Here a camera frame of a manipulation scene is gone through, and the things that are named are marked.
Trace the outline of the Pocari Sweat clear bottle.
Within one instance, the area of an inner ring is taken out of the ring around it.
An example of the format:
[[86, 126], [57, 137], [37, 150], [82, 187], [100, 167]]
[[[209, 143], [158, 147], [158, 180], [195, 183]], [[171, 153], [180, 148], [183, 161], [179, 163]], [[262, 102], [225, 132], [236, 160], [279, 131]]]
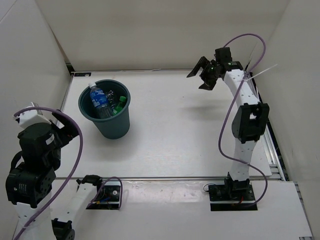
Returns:
[[100, 119], [108, 119], [113, 116], [111, 106], [104, 91], [97, 87], [95, 82], [88, 84], [90, 88], [90, 99]]

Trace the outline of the clear crushed plastic bottle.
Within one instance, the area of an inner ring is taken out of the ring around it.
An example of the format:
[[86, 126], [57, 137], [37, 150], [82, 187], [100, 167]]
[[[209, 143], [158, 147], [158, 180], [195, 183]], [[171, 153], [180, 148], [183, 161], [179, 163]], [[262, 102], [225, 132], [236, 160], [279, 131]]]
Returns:
[[109, 90], [105, 95], [110, 104], [114, 104], [117, 102], [117, 96], [113, 90]]

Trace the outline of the green plastic soda bottle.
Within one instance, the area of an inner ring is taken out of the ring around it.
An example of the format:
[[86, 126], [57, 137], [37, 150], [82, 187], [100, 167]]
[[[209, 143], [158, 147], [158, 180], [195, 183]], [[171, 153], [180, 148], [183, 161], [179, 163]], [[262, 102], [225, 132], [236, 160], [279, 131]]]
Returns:
[[113, 108], [112, 113], [113, 115], [117, 115], [119, 112], [123, 110], [127, 103], [127, 98], [125, 96], [120, 96], [117, 105]]

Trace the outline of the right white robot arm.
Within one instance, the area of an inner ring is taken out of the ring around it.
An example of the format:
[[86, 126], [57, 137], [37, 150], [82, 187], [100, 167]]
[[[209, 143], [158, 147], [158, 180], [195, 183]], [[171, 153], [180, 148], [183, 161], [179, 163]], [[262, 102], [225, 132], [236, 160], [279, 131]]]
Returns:
[[201, 90], [211, 91], [217, 80], [222, 79], [232, 93], [232, 104], [237, 112], [231, 123], [235, 138], [234, 155], [230, 171], [224, 180], [223, 193], [230, 200], [244, 197], [249, 190], [249, 168], [253, 150], [265, 133], [270, 107], [261, 103], [247, 83], [248, 74], [238, 61], [233, 61], [229, 47], [215, 50], [215, 58], [208, 60], [202, 56], [188, 77], [199, 74], [203, 84]]

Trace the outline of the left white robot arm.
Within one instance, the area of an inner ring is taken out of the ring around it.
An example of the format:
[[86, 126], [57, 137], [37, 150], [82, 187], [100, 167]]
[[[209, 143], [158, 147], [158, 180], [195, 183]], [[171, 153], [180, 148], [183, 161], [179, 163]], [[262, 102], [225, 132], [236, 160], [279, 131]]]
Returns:
[[[63, 124], [56, 126], [41, 113], [51, 114]], [[83, 150], [83, 135], [80, 127], [60, 110], [39, 106], [26, 107], [13, 115], [23, 128], [18, 134], [21, 150], [11, 161], [5, 182], [8, 200], [18, 214], [19, 232], [16, 240], [73, 240], [75, 227], [84, 210], [93, 200], [100, 200], [105, 194], [102, 179], [97, 175], [86, 175], [77, 179], [78, 189], [67, 209], [60, 217], [52, 218], [50, 205], [71, 179], [75, 168], [52, 194], [55, 171], [61, 166], [61, 149], [75, 137], [79, 137], [80, 157]]]

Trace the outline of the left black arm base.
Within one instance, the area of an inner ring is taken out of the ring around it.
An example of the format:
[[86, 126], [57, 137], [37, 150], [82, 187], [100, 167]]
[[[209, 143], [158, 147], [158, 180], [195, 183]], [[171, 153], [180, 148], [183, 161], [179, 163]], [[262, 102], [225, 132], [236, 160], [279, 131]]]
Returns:
[[119, 210], [121, 198], [121, 186], [105, 185], [96, 200], [93, 201], [87, 210]]

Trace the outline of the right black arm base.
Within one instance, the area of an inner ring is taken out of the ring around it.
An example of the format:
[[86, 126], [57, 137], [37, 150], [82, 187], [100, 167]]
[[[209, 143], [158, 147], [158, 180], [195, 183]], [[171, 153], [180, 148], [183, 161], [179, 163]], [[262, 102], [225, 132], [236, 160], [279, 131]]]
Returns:
[[209, 195], [211, 212], [238, 212], [257, 211], [256, 198], [253, 186], [248, 185], [245, 190], [228, 192], [226, 184], [208, 183], [203, 186], [203, 191]]

